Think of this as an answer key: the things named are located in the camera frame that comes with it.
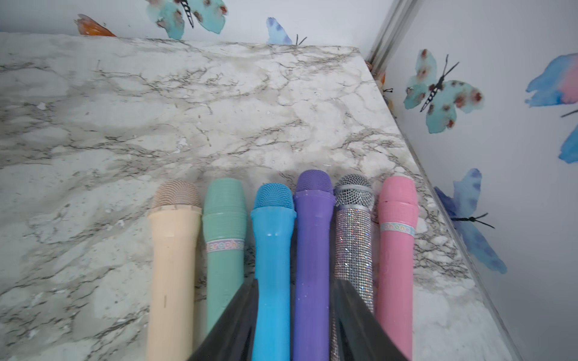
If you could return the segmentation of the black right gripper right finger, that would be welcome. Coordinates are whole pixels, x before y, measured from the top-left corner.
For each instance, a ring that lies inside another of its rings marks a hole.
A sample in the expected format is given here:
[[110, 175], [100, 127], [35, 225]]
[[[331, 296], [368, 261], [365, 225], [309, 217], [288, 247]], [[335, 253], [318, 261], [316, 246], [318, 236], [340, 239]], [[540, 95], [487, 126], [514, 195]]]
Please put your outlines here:
[[335, 279], [331, 297], [341, 360], [406, 361], [349, 281]]

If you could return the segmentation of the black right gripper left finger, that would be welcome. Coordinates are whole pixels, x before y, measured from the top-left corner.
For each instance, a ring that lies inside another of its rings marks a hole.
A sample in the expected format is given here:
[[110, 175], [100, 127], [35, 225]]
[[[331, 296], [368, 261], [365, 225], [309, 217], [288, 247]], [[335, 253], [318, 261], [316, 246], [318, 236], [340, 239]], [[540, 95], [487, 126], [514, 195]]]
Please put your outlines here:
[[188, 361], [252, 360], [258, 302], [258, 280], [245, 282]]

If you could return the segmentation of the pink toy microphone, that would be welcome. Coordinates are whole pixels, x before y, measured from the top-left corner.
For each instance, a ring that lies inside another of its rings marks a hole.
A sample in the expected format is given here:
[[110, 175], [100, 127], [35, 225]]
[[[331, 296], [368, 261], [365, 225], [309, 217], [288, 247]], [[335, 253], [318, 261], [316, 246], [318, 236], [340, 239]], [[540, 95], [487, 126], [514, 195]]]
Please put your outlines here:
[[403, 176], [385, 180], [379, 195], [379, 275], [376, 317], [406, 359], [412, 359], [413, 260], [418, 197]]

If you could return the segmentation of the green toy microphone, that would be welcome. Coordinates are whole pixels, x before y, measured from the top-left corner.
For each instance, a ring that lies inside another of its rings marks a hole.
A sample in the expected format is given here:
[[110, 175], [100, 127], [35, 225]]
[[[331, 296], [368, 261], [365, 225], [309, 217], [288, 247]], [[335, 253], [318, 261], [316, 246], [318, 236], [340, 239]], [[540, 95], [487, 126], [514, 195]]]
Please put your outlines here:
[[210, 331], [244, 281], [248, 212], [240, 180], [209, 185], [203, 207], [207, 253], [207, 330]]

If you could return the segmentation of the blue toy microphone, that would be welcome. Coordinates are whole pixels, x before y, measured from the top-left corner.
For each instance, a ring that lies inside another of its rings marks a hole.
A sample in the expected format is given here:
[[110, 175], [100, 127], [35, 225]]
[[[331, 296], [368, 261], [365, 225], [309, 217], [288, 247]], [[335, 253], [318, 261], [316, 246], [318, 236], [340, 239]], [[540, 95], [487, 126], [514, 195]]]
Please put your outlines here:
[[291, 358], [291, 238], [296, 216], [287, 186], [269, 183], [258, 189], [251, 212], [259, 288], [253, 360]]

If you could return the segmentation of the glitter toy microphone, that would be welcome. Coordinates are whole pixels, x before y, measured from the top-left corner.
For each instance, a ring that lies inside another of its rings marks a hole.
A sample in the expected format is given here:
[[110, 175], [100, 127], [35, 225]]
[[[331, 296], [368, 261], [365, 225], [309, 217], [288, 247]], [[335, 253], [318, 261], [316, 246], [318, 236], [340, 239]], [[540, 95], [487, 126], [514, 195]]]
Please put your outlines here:
[[336, 242], [334, 277], [351, 282], [374, 311], [372, 210], [375, 196], [368, 179], [347, 174], [334, 188]]

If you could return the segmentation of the peach toy microphone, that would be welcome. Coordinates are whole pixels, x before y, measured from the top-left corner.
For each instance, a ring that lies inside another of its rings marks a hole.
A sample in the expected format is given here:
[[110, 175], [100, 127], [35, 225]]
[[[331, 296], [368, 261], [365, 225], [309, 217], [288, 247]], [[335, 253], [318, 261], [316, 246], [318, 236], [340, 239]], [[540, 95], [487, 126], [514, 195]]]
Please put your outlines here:
[[148, 220], [153, 279], [147, 360], [187, 360], [194, 352], [197, 239], [202, 209], [197, 188], [169, 180], [155, 193]]

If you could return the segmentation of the purple toy microphone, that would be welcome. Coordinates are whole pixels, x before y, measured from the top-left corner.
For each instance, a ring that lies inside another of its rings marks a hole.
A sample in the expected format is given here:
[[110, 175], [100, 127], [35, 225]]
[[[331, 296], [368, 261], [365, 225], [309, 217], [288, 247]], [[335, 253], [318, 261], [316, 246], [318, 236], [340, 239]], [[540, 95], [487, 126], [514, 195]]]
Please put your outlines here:
[[330, 228], [335, 197], [330, 176], [303, 172], [294, 195], [297, 274], [293, 359], [330, 359]]

